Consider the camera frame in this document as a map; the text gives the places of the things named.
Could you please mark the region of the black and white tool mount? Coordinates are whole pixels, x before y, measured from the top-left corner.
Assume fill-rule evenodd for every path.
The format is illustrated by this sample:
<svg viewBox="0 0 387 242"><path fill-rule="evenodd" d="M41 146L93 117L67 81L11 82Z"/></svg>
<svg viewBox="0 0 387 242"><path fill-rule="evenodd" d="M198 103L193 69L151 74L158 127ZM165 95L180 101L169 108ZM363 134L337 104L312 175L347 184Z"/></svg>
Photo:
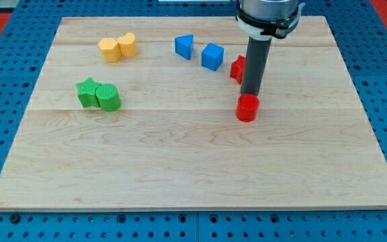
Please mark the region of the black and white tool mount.
<svg viewBox="0 0 387 242"><path fill-rule="evenodd" d="M239 28L256 40L283 39L298 25L304 2L237 2Z"/></svg>

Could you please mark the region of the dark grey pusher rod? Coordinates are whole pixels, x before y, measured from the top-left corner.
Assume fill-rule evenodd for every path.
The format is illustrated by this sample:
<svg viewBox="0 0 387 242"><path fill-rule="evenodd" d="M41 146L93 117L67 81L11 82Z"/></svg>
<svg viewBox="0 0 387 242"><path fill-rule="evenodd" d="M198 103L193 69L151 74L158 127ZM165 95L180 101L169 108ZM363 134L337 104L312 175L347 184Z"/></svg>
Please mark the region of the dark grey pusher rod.
<svg viewBox="0 0 387 242"><path fill-rule="evenodd" d="M268 40L249 38L241 94L259 95L270 46L271 38Z"/></svg>

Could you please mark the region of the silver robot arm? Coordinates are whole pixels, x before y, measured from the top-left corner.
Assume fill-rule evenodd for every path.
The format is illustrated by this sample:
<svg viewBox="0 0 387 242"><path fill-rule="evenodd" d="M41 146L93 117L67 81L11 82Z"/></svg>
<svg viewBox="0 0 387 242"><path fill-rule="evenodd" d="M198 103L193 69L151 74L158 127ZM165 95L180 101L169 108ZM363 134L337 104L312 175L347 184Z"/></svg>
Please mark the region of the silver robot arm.
<svg viewBox="0 0 387 242"><path fill-rule="evenodd" d="M259 95L272 40L284 39L294 31L304 7L299 0L237 1L237 25L249 36L242 95Z"/></svg>

